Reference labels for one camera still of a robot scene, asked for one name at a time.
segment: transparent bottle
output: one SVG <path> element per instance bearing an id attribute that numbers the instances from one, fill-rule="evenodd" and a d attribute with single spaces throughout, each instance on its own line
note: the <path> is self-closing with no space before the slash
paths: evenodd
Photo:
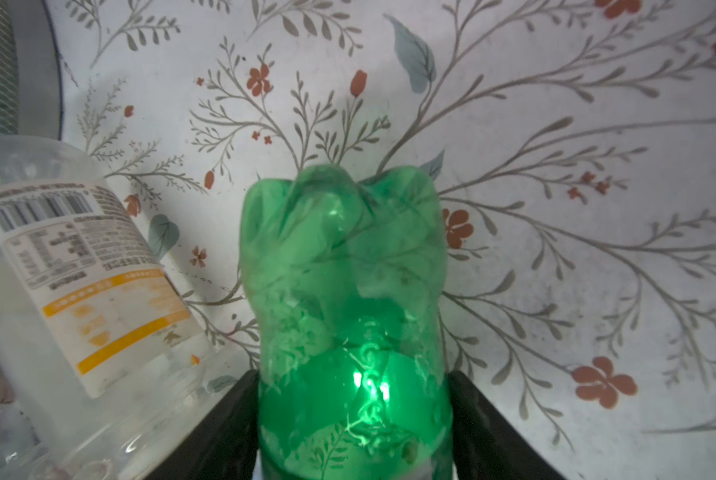
<path id="1" fill-rule="evenodd" d="M 451 477 L 443 235 L 417 168 L 354 183 L 317 166 L 249 190 L 241 276 L 260 325 L 266 478 Z"/>
<path id="2" fill-rule="evenodd" d="M 62 208 L 71 209 L 71 215 L 65 216 L 68 212 Z M 86 215 L 75 215 L 79 211 Z M 0 137 L 0 216 L 0 222 L 6 222 L 4 230 L 13 227 L 7 233 L 0 231 L 0 365 L 38 436 L 57 460 L 83 451 L 84 458 L 94 459 L 96 473 L 101 468 L 126 478 L 127 468 L 141 471 L 157 465 L 186 433 L 180 428 L 189 430 L 184 423 L 195 420 L 175 413 L 196 403 L 204 368 L 200 360 L 212 352 L 199 325 L 187 318 L 189 314 L 184 316 L 184 304 L 160 265 L 142 252 L 140 247 L 147 249 L 147 245 L 141 234 L 106 190 L 92 159 L 80 150 L 44 138 Z M 116 236 L 108 242 L 117 244 L 108 247 L 112 250 L 99 247 L 100 239 L 107 238 L 103 234 Z M 116 275 L 105 277 L 112 283 L 88 285 L 83 283 L 88 279 L 78 280 L 94 275 L 103 252 L 128 244 L 133 245 L 126 250 L 130 265 L 121 267 L 112 260 L 100 269 Z M 135 258 L 130 253 L 137 248 Z M 63 269 L 71 273 L 65 276 Z M 115 283 L 145 274 L 150 277 Z M 93 301 L 81 301 L 84 288 L 65 285 L 76 280 L 80 287 L 88 287 L 87 292 L 95 286 L 109 290 L 95 293 Z M 47 297 L 46 306 L 37 302 L 36 292 L 50 296 L 52 288 L 75 291 L 61 300 Z M 70 307 L 58 306 L 61 315 L 47 316 L 50 306 L 62 302 Z M 102 313 L 93 312 L 94 308 Z M 142 327 L 145 330 L 133 330 L 137 325 L 127 323 L 132 317 L 161 311 L 179 313 L 164 317 L 168 327 L 161 330 L 156 329 L 163 319 Z M 170 323 L 175 315 L 179 321 Z M 179 342 L 170 340 L 173 348 L 165 344 L 166 332 L 179 337 Z M 83 339 L 83 345 L 73 345 L 75 339 Z M 75 347 L 93 354 L 76 365 L 71 355 Z M 119 364 L 110 366 L 113 361 Z M 98 379 L 84 379 L 79 370 L 89 370 Z M 84 462 L 76 462 L 76 469 L 90 468 Z"/>

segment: gray-blue leaf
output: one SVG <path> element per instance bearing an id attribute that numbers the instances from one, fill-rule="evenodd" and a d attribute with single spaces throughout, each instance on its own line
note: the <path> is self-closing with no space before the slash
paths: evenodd
<path id="1" fill-rule="evenodd" d="M 426 164 L 420 165 L 420 168 L 424 170 L 432 180 L 438 178 L 438 175 L 441 173 L 441 168 L 443 168 L 443 152 L 445 151 L 446 149 L 441 150 L 441 153 L 439 153 L 437 157 Z"/>
<path id="2" fill-rule="evenodd" d="M 416 94 L 424 93 L 427 85 L 436 80 L 436 59 L 430 46 L 394 17 L 385 14 L 385 18 L 390 20 L 395 29 L 396 55 L 409 73 L 411 91 Z"/>
<path id="3" fill-rule="evenodd" d="M 179 227 L 168 216 L 153 216 L 148 230 L 148 245 L 157 260 L 161 260 L 179 240 Z"/>
<path id="4" fill-rule="evenodd" d="M 224 389 L 225 387 L 232 385 L 238 381 L 237 378 L 234 376 L 229 375 L 222 375 L 219 378 L 216 378 L 214 380 L 210 380 L 209 383 L 206 385 L 207 390 L 209 390 L 212 393 L 218 392 L 221 389 Z"/>

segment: barcode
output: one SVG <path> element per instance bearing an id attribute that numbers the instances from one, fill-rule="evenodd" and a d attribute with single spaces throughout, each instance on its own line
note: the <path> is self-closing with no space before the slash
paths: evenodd
<path id="1" fill-rule="evenodd" d="M 61 216 L 90 214 L 93 208 L 82 194 L 44 194 L 0 204 L 0 227 L 4 232 Z"/>

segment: clear plastic packaging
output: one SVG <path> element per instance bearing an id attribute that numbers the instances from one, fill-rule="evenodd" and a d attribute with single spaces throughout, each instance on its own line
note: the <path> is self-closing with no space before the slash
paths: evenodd
<path id="1" fill-rule="evenodd" d="M 80 150 L 44 138 L 0 137 L 0 186 L 26 180 L 40 186 L 37 180 L 46 179 L 104 182 L 92 159 Z M 157 465 L 209 408 L 200 400 L 202 360 L 214 352 L 204 335 L 132 366 L 110 386 L 105 383 L 98 398 L 91 398 L 75 364 L 68 361 L 67 346 L 58 346 L 56 326 L 49 329 L 34 304 L 35 293 L 33 298 L 26 293 L 24 278 L 12 271 L 14 260 L 10 262 L 0 248 L 0 365 L 54 459 L 80 475 L 77 478 L 84 478 L 90 462 L 101 462 L 95 468 L 120 479 L 136 478 Z"/>

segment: floral pattern surface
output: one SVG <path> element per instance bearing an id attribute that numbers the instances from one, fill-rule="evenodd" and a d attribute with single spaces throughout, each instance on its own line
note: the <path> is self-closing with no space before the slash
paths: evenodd
<path id="1" fill-rule="evenodd" d="M 62 139 L 259 364 L 244 194 L 435 179 L 440 337 L 567 478 L 716 474 L 716 0 L 50 0 Z"/>

